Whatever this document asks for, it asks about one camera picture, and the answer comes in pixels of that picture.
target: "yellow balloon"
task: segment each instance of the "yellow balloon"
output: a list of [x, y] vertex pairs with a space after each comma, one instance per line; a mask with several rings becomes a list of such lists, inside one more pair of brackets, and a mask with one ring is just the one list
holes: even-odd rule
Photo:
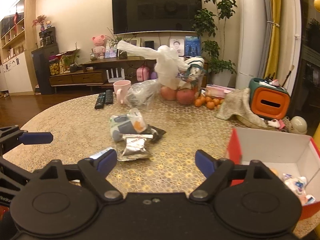
[[316, 10], [320, 12], [320, 0], [315, 0], [313, 5], [315, 6]]

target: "pink mug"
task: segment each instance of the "pink mug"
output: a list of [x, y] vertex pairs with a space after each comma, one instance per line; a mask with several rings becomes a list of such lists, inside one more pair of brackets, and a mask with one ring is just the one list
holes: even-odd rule
[[129, 88], [131, 87], [130, 80], [119, 80], [113, 83], [113, 89], [117, 97], [117, 103], [124, 104], [124, 97], [127, 95]]

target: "remote control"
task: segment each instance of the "remote control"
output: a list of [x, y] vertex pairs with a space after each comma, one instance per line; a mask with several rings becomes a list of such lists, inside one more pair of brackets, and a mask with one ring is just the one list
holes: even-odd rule
[[105, 94], [106, 94], [105, 104], [106, 105], [113, 104], [112, 90], [111, 89], [106, 90]]
[[104, 100], [106, 98], [106, 93], [100, 93], [94, 106], [94, 109], [102, 109], [104, 107]]

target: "round table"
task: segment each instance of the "round table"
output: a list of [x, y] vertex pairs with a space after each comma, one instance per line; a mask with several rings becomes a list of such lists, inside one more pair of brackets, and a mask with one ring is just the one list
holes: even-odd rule
[[[30, 132], [49, 131], [53, 142], [47, 145], [19, 145], [4, 158], [30, 172], [44, 167], [52, 159], [64, 164], [79, 160], [107, 147], [116, 147], [110, 136], [110, 116], [125, 114], [129, 107], [114, 104], [95, 110], [97, 95], [75, 98], [44, 110], [22, 129]], [[204, 181], [194, 156], [198, 149], [220, 158], [233, 127], [244, 127], [239, 121], [215, 118], [215, 110], [206, 107], [168, 106], [158, 99], [142, 115], [146, 123], [166, 131], [156, 144], [150, 145], [150, 159], [118, 162], [108, 181], [122, 193], [185, 192], [189, 195]], [[320, 212], [300, 221], [298, 237], [308, 234], [320, 223]]]

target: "white plant pot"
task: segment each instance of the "white plant pot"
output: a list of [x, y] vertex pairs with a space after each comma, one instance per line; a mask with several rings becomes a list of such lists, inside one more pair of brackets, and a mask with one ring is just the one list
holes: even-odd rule
[[217, 86], [227, 87], [231, 79], [231, 72], [224, 70], [218, 74], [211, 73], [211, 83]]

